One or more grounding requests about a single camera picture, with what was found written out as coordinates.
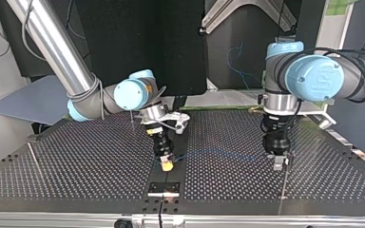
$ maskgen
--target metal bracket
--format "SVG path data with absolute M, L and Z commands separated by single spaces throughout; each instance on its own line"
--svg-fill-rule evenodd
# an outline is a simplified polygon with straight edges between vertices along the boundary
M 283 0 L 218 0 L 202 19 L 200 34 L 210 34 L 233 11 L 244 5 L 254 5 L 261 8 L 278 24 L 282 1 Z M 280 27 L 284 31 L 290 30 L 297 21 L 286 5 L 283 6 L 280 19 Z

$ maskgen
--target black mat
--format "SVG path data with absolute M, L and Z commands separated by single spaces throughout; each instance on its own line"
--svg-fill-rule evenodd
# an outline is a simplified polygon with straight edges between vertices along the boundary
M 77 0 L 92 68 L 105 86 L 150 68 L 165 95 L 206 90 L 203 0 Z

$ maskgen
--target green strip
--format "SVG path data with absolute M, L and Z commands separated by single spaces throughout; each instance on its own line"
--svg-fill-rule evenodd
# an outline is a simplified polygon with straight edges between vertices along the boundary
M 345 15 L 348 6 L 356 1 L 358 0 L 330 0 L 325 15 Z

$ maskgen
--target gray panel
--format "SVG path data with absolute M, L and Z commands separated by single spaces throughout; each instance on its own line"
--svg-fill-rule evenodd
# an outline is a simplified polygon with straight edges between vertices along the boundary
M 54 125 L 67 115 L 67 100 L 61 82 L 50 75 L 0 100 L 0 114 Z
M 344 48 L 363 48 L 365 44 L 365 1 L 354 5 Z M 333 129 L 365 153 L 365 104 L 337 100 L 328 113 L 337 121 Z

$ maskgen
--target gray metal surface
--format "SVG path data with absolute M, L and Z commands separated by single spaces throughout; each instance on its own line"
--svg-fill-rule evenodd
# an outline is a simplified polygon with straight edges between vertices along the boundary
M 144 200 L 150 172 L 157 172 L 151 170 L 152 150 L 144 127 L 132 123 L 129 113 L 65 123 L 33 145 L 38 162 L 30 152 L 1 162 L 0 202 L 20 203 L 4 207 L 10 211 L 142 211 L 149 204 Z
M 29 152 L 0 162 L 0 212 L 365 216 L 365 161 L 308 119 L 291 131 L 295 159 L 281 199 L 284 173 L 263 152 L 260 114 L 189 115 L 174 138 L 187 155 L 167 175 L 129 113 L 65 123 L 34 144 L 38 162 Z M 161 181 L 179 182 L 180 196 L 149 199 L 149 184 Z
M 191 112 L 186 161 L 168 181 L 183 182 L 179 213 L 365 216 L 365 161 L 308 119 L 291 131 L 294 164 L 283 172 L 261 146 L 262 115 Z
M 46 76 L 0 100 L 0 114 L 54 125 L 68 114 L 67 92 L 54 75 Z

